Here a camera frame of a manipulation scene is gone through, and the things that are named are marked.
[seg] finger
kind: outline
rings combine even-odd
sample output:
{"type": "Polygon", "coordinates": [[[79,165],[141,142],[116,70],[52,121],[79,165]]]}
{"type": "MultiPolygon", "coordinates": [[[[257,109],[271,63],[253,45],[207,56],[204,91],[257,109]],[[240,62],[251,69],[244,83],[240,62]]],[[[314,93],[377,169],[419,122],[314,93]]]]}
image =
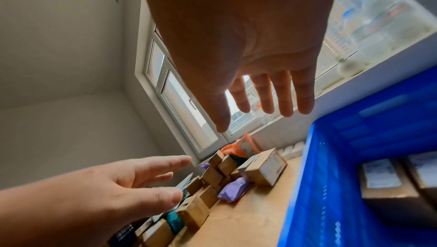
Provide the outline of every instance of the finger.
{"type": "Polygon", "coordinates": [[[173,209],[182,200],[182,191],[175,187],[127,189],[124,213],[136,221],[173,209]]]}
{"type": "Polygon", "coordinates": [[[263,111],[266,113],[273,113],[274,105],[269,76],[267,74],[251,75],[250,79],[258,93],[263,111]]]}
{"type": "Polygon", "coordinates": [[[229,92],[237,104],[238,109],[243,113],[250,113],[250,104],[246,95],[246,87],[244,85],[243,77],[237,77],[229,88],[229,92]]]}
{"type": "Polygon", "coordinates": [[[190,156],[162,156],[162,157],[148,157],[143,159],[132,159],[128,162],[134,167],[135,179],[132,187],[145,181],[163,175],[168,172],[178,171],[191,163],[190,156]]]}
{"type": "Polygon", "coordinates": [[[314,81],[317,63],[298,70],[291,71],[291,79],[296,90],[297,108],[302,114],[309,114],[314,108],[314,81]]]}
{"type": "Polygon", "coordinates": [[[138,185],[138,187],[149,187],[154,184],[168,182],[173,178],[173,172],[168,172],[162,175],[158,175],[156,177],[150,178],[145,182],[138,185]]]}
{"type": "Polygon", "coordinates": [[[231,122],[231,112],[224,92],[216,95],[197,94],[196,98],[215,123],[217,132],[226,132],[231,122]]]}
{"type": "Polygon", "coordinates": [[[293,102],[291,100],[291,77],[289,71],[270,74],[276,96],[278,97],[279,112],[285,117],[293,115],[293,102]]]}

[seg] blue plastic crate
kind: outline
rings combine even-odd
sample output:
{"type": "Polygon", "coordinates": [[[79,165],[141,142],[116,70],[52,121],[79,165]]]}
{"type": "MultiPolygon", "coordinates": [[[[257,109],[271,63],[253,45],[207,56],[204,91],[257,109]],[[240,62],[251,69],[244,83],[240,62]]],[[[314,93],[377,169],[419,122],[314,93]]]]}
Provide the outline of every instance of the blue plastic crate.
{"type": "Polygon", "coordinates": [[[316,120],[278,246],[437,246],[437,230],[385,226],[357,164],[437,150],[437,67],[316,120]]]}

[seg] table top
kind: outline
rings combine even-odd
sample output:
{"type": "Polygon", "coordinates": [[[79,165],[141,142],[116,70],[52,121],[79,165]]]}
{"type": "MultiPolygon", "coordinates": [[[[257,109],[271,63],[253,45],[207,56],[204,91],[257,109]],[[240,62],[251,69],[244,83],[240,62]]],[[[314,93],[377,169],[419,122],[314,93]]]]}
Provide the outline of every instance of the table top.
{"type": "Polygon", "coordinates": [[[252,186],[235,204],[220,200],[199,231],[184,227],[169,246],[276,246],[300,162],[289,160],[273,188],[252,186]]]}

